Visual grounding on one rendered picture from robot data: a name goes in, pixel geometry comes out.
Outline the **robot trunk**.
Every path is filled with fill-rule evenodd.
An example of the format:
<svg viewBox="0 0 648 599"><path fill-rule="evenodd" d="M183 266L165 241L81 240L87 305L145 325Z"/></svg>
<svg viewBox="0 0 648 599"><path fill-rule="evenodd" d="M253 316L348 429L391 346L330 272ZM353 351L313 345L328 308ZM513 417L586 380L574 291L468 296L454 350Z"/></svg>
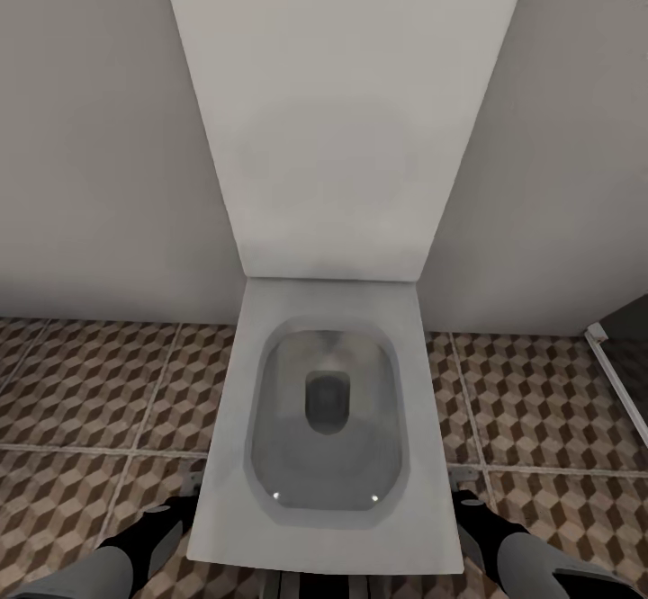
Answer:
<svg viewBox="0 0 648 599"><path fill-rule="evenodd" d="M386 577L263 569L259 599L389 599Z"/></svg>

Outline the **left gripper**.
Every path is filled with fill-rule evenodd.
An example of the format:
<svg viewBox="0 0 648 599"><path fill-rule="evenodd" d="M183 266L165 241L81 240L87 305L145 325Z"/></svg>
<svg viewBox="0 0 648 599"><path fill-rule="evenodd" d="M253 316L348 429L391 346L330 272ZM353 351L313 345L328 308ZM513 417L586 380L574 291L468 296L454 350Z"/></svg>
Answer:
<svg viewBox="0 0 648 599"><path fill-rule="evenodd" d="M183 505L186 505L186 507L190 511L190 524L188 525L188 530L190 530L190 529L193 528L195 511L196 511L198 500L199 500L198 495L197 496L185 496L185 497L171 496L165 501L165 503L169 504L169 505L171 505L173 503L182 503Z"/></svg>

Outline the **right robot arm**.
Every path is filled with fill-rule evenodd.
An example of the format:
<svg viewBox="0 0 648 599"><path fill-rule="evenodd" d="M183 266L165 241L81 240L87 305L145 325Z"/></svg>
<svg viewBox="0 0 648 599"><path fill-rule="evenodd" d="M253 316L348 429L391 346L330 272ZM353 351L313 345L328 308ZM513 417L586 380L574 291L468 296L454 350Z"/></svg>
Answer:
<svg viewBox="0 0 648 599"><path fill-rule="evenodd" d="M489 510L458 483L476 481L472 467L448 468L455 519L463 552L508 599L648 599L603 567L555 549L520 523Z"/></svg>

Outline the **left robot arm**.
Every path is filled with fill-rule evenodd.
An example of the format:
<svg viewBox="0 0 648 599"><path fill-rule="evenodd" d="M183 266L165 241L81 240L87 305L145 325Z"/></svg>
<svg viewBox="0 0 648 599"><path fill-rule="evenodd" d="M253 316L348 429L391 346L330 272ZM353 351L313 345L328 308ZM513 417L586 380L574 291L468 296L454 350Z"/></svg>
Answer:
<svg viewBox="0 0 648 599"><path fill-rule="evenodd" d="M180 495L61 571L30 582L3 599L132 599L170 560L193 528L204 472L185 473Z"/></svg>

